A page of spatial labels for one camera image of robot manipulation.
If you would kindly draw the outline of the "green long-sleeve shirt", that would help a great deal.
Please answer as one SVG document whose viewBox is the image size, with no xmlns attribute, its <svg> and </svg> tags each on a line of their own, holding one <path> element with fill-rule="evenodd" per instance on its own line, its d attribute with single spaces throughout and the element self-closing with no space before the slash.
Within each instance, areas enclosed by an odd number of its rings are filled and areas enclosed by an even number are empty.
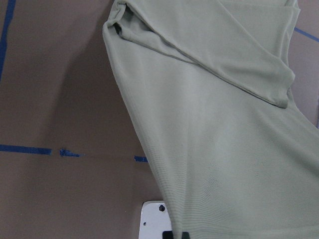
<svg viewBox="0 0 319 239">
<path fill-rule="evenodd" d="M 174 238 L 316 239 L 319 131 L 299 111 L 295 0 L 116 0 L 109 61 Z"/>
</svg>

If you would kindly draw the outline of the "white metal mount base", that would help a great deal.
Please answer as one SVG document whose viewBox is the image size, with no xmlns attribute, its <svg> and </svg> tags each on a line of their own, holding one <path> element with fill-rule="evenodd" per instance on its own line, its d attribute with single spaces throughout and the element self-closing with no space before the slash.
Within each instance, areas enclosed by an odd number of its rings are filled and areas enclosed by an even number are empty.
<svg viewBox="0 0 319 239">
<path fill-rule="evenodd" d="M 139 239 L 172 239 L 171 222 L 164 201 L 146 201 L 142 205 Z"/>
</svg>

